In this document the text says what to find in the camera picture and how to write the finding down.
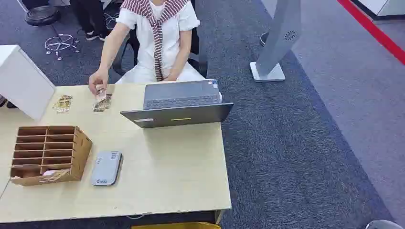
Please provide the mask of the person's right hand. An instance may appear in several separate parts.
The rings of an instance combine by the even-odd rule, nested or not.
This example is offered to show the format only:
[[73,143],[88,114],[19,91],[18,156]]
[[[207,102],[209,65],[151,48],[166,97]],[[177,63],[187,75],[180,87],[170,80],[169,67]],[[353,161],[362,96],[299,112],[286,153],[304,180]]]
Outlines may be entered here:
[[100,89],[103,88],[104,90],[107,89],[108,85],[108,70],[97,70],[89,77],[88,88],[90,92],[96,96],[99,87]]

